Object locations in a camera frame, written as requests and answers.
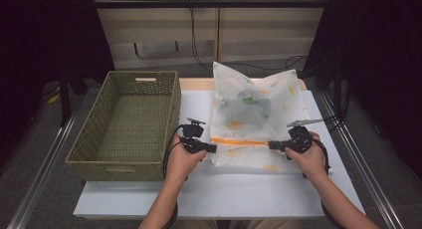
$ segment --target forearm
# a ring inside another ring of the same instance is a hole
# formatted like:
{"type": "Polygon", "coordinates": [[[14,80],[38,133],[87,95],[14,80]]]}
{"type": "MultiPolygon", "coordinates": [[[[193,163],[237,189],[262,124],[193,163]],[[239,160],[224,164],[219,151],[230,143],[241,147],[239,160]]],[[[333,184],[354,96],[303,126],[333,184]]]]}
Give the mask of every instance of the forearm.
{"type": "Polygon", "coordinates": [[[162,229],[173,213],[177,195],[183,186],[183,180],[166,179],[154,203],[139,226],[142,228],[162,229]]]}
{"type": "Polygon", "coordinates": [[[378,228],[338,189],[326,175],[311,180],[329,214],[342,226],[352,228],[378,228]]]}

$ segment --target horizontal black bar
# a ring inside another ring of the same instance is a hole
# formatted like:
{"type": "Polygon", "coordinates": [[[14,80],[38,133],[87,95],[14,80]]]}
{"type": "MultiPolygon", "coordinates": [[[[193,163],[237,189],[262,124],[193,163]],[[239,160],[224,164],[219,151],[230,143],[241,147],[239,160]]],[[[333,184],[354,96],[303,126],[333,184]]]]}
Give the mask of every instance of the horizontal black bar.
{"type": "Polygon", "coordinates": [[[98,1],[98,9],[116,8],[323,8],[326,0],[142,0],[98,1]]]}

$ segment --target person's left hand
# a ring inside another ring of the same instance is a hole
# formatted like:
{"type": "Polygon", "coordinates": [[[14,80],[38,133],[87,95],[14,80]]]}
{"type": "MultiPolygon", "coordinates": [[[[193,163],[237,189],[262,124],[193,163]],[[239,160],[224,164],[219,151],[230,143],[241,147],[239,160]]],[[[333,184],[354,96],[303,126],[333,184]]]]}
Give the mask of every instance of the person's left hand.
{"type": "MultiPolygon", "coordinates": [[[[179,135],[175,135],[172,145],[175,145],[179,141],[179,135]]],[[[198,161],[202,160],[206,155],[207,151],[205,149],[192,154],[184,148],[182,143],[178,143],[171,150],[168,158],[166,180],[184,181],[193,169],[195,169],[198,161]]]]}

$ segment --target green wicker basket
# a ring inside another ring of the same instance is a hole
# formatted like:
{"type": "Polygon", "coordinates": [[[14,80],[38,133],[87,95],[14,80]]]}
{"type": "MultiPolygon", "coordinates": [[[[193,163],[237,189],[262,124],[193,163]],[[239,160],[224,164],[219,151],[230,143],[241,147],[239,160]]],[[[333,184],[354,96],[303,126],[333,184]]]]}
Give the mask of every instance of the green wicker basket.
{"type": "Polygon", "coordinates": [[[163,180],[180,101],[177,72],[109,72],[66,163],[89,181],[163,180]]]}

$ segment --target black device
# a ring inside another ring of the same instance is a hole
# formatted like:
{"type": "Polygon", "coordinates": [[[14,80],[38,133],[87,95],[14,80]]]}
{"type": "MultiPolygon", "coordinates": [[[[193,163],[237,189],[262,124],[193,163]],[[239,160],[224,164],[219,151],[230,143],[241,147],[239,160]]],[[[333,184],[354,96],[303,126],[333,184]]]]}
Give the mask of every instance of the black device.
{"type": "Polygon", "coordinates": [[[217,145],[202,142],[199,139],[194,138],[202,135],[204,128],[199,124],[205,124],[205,122],[190,117],[188,120],[191,124],[185,124],[182,126],[183,136],[180,137],[180,141],[183,143],[186,150],[190,153],[196,153],[205,149],[207,152],[215,153],[217,151],[217,145]]]}
{"type": "Polygon", "coordinates": [[[313,145],[312,137],[304,126],[294,126],[289,130],[289,135],[292,139],[285,141],[269,141],[268,147],[270,149],[285,151],[286,147],[293,149],[298,153],[308,151],[313,145]]]}

